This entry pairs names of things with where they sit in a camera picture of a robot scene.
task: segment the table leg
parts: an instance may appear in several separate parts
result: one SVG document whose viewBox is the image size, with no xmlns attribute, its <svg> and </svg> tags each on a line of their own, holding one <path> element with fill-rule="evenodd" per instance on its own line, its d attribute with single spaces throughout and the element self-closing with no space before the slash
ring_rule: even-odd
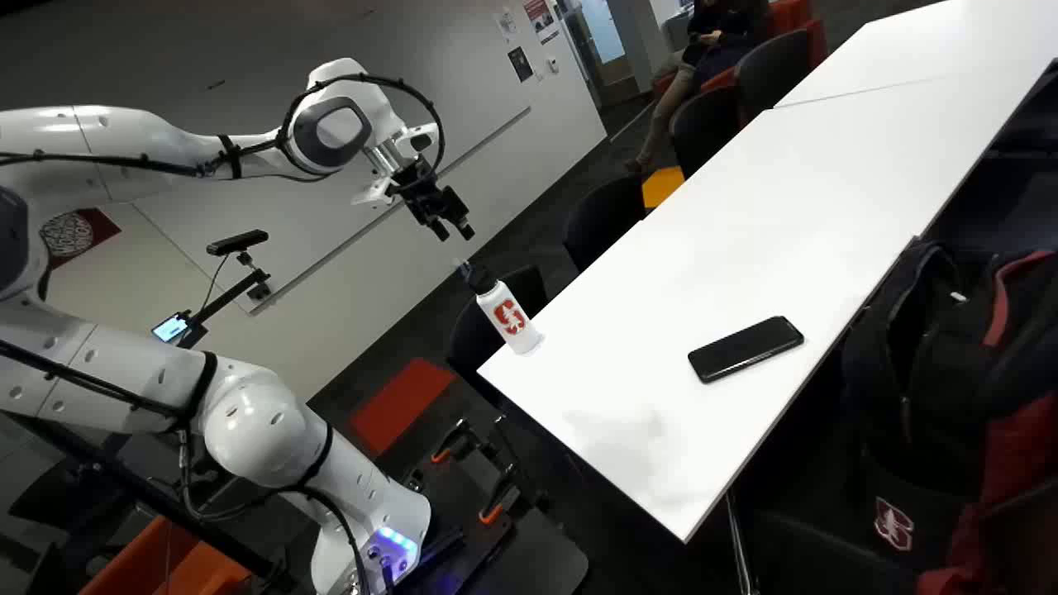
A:
<svg viewBox="0 0 1058 595">
<path fill-rule="evenodd" d="M 726 494 L 723 494 L 723 514 L 726 514 L 726 532 L 731 532 L 737 593 L 741 595 L 757 595 L 753 576 L 749 576 L 749 562 L 747 562 L 747 550 L 741 542 L 741 526 L 737 526 L 737 514 L 733 514 L 733 507 L 731 507 Z"/>
</svg>

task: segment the person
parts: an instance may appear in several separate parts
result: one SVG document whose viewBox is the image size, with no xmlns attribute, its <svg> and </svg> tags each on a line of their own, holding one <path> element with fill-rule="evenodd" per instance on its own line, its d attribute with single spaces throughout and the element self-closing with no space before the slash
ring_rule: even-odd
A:
<svg viewBox="0 0 1058 595">
<path fill-rule="evenodd" d="M 765 25 L 766 0 L 695 0 L 689 45 L 674 80 L 651 111 L 651 129 L 634 163 L 627 163 L 630 173 L 648 174 L 656 167 L 674 110 L 690 97 L 690 90 L 731 70 L 747 48 L 753 48 L 765 38 Z"/>
</svg>

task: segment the robotic arm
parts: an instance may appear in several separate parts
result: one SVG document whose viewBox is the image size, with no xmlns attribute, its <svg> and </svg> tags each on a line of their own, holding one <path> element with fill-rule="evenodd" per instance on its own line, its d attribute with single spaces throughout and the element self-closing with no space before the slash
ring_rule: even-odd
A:
<svg viewBox="0 0 1058 595">
<path fill-rule="evenodd" d="M 465 206 L 435 187 L 424 160 L 442 141 L 441 129 L 403 125 L 380 86 L 406 90 L 353 58 L 325 64 L 285 121 L 257 134 L 195 134 L 108 106 L 0 111 L 0 409 L 108 432 L 202 432 L 231 475 L 278 490 L 317 519 L 317 593 L 382 593 L 410 576 L 430 502 L 387 479 L 272 369 L 48 310 L 37 295 L 47 275 L 41 229 L 181 179 L 317 183 L 367 154 L 375 196 L 401 198 L 441 237 L 446 226 L 468 237 Z"/>
</svg>

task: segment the backpack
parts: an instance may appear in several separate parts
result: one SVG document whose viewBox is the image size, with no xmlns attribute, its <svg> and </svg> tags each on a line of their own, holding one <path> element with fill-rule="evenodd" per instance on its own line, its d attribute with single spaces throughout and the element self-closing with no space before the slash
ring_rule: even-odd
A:
<svg viewBox="0 0 1058 595">
<path fill-rule="evenodd" d="M 981 526 L 1058 474 L 1058 254 L 911 241 L 843 348 L 862 522 L 918 595 L 994 593 Z"/>
</svg>

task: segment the white table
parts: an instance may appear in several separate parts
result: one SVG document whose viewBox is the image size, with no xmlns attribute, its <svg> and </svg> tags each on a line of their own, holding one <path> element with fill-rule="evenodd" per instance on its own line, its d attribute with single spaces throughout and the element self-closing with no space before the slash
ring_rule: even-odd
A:
<svg viewBox="0 0 1058 595">
<path fill-rule="evenodd" d="M 533 355 L 484 375 L 689 542 L 1033 84 L 765 111 L 536 318 Z M 698 384 L 690 348 L 771 315 L 807 342 Z"/>
<path fill-rule="evenodd" d="M 779 110 L 974 72 L 979 86 L 1037 80 L 1058 55 L 1055 0 L 947 0 L 867 22 Z"/>
</svg>

